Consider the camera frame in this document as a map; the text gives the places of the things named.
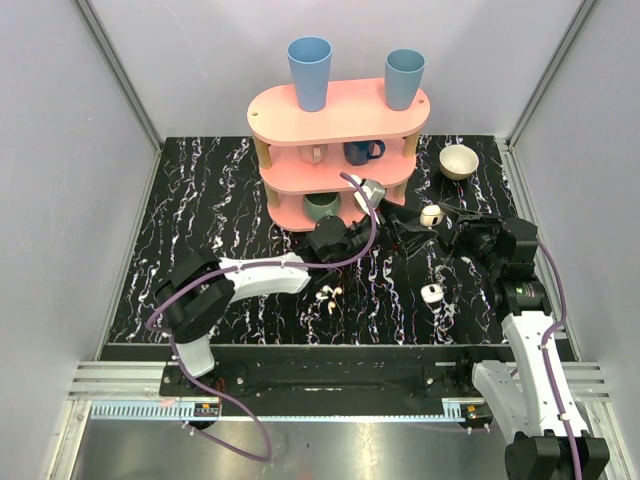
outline blue plastic cup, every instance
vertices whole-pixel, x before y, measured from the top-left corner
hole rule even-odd
[[[287,49],[298,106],[307,112],[322,110],[327,104],[331,44],[320,37],[301,37]]]
[[[392,110],[406,110],[418,93],[426,60],[415,50],[403,48],[387,55],[384,96]]]

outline cup handle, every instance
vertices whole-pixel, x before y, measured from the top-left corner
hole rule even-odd
[[[384,142],[382,140],[374,140],[374,143],[378,145],[378,147],[380,147],[380,153],[378,153],[377,155],[371,155],[368,153],[367,158],[369,160],[380,158],[382,155],[384,155],[384,151],[386,150],[386,147],[384,146]]]
[[[313,146],[313,163],[320,163],[322,160],[322,151],[320,150],[320,145]]]

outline blue cup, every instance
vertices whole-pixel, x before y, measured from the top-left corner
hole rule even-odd
[[[418,92],[426,60],[415,50],[403,48],[387,56],[384,96],[392,110],[406,110]]]
[[[375,146],[380,147],[380,153],[374,155]],[[385,151],[384,142],[382,140],[371,140],[366,142],[348,142],[343,145],[344,156],[351,165],[366,165],[369,160],[380,158]]]
[[[331,44],[320,37],[301,37],[287,49],[298,106],[307,112],[327,104]]]

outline blue mug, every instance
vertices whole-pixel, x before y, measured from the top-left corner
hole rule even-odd
[[[378,145],[380,153],[374,155],[373,149]],[[369,160],[384,155],[385,146],[382,140],[367,140],[365,142],[348,142],[343,145],[344,156],[351,165],[366,165]]]

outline white mug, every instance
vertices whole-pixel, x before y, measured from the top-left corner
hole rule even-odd
[[[322,145],[301,145],[298,147],[298,151],[302,161],[315,165],[324,160],[324,157],[327,156],[328,148],[329,145],[326,143]]]

